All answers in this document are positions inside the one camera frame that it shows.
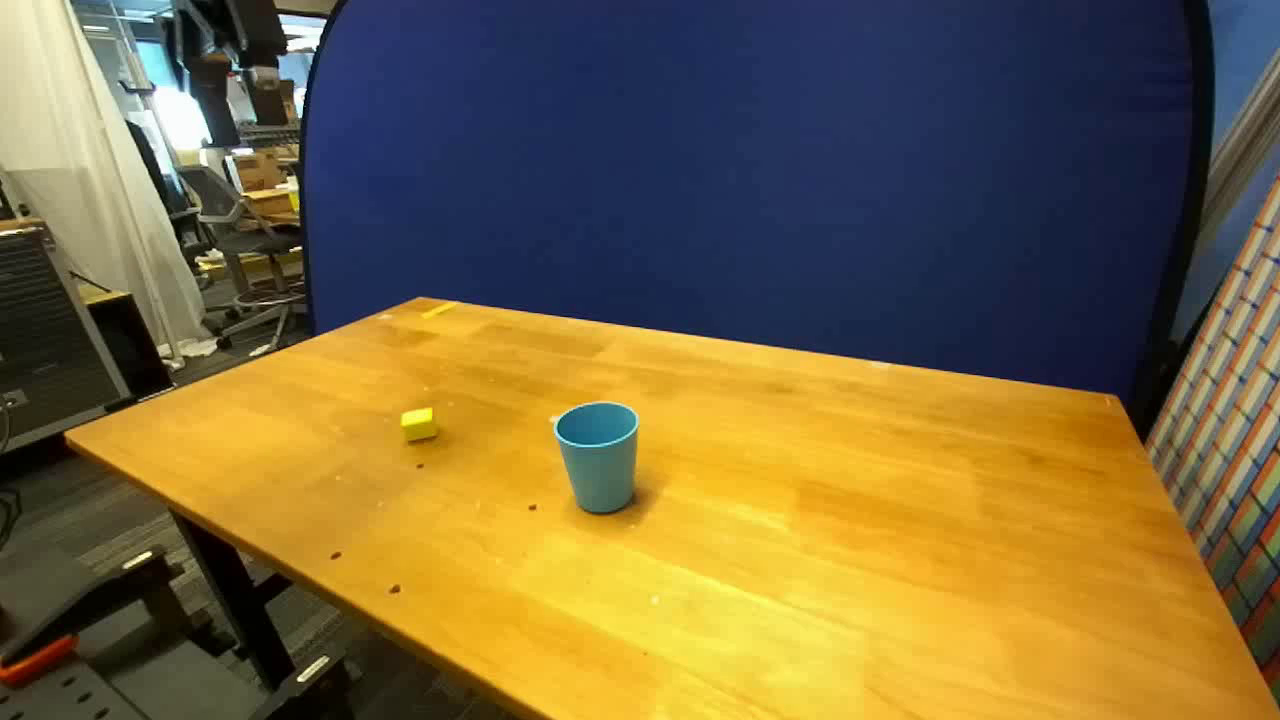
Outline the yellow block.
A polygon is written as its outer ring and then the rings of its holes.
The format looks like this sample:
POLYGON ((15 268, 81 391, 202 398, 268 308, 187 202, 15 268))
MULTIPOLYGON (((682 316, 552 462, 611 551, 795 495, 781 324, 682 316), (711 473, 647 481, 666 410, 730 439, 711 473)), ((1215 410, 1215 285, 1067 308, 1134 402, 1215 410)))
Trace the yellow block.
POLYGON ((410 407, 410 410, 400 416, 400 435, 405 435, 410 445, 434 439, 437 431, 440 431, 440 423, 437 423, 437 410, 434 410, 434 407, 410 407))

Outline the blue plastic cup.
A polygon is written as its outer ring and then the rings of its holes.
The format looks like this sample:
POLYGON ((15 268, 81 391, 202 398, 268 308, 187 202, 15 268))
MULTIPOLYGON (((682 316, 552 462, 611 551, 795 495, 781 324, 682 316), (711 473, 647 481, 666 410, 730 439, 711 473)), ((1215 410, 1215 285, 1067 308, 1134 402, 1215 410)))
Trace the blue plastic cup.
POLYGON ((576 402, 552 420, 552 435, 579 511, 610 516, 638 501, 641 416, 628 402, 576 402))

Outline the blue backdrop screen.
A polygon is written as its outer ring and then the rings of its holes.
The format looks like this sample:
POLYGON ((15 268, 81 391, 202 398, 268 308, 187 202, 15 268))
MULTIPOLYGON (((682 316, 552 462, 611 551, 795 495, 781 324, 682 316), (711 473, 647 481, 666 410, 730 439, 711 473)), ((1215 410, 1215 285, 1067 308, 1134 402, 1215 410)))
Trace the blue backdrop screen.
POLYGON ((410 297, 1162 407, 1207 0, 340 0, 319 324, 410 297))

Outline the black table leg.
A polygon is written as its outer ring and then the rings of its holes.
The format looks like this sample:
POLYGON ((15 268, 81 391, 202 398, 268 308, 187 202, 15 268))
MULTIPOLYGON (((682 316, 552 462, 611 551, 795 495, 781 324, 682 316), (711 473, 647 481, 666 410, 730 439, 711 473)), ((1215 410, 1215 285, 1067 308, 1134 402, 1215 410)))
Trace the black table leg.
POLYGON ((254 663, 265 687, 281 687, 293 677, 293 654, 268 616, 265 588, 248 577, 248 563, 227 540, 213 536, 187 516, 179 516, 177 526, 194 547, 227 629, 235 632, 240 654, 254 663))

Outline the office chair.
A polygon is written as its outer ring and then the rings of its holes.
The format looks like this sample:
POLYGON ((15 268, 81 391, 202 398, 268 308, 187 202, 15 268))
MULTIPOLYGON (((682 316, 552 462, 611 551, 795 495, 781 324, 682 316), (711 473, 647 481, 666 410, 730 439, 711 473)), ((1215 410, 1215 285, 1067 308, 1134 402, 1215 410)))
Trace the office chair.
POLYGON ((304 236, 257 216, 248 198, 208 164, 187 164, 185 188, 196 202, 196 228, 216 252, 221 279, 227 285, 227 293, 204 308, 204 324, 221 349, 254 327, 268 327, 268 339, 257 342, 257 357, 276 352, 285 330, 308 308, 304 272, 296 268, 304 236))

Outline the colourful patterned panel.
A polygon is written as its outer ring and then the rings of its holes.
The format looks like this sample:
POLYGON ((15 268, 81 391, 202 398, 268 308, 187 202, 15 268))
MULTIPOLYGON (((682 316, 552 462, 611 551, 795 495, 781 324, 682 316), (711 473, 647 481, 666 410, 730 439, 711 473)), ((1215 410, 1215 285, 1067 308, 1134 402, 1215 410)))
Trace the colourful patterned panel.
POLYGON ((1207 304, 1148 455, 1280 695, 1280 183, 1207 304))

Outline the black equipment case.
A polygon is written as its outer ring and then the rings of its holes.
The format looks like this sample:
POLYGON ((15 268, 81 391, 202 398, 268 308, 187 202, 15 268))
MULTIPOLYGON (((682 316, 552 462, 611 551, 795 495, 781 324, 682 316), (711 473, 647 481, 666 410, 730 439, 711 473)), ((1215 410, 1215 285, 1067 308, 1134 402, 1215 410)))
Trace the black equipment case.
POLYGON ((0 236, 0 451, 106 416, 129 384, 43 228, 0 236))

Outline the white curtain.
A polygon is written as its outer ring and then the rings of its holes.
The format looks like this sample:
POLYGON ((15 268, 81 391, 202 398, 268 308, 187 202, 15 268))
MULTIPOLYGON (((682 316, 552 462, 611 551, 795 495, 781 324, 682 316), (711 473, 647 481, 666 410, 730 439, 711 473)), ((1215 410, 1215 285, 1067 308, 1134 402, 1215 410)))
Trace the white curtain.
POLYGON ((216 352, 196 274, 72 0, 0 0, 0 167, 81 274, 136 301, 163 361, 216 352))

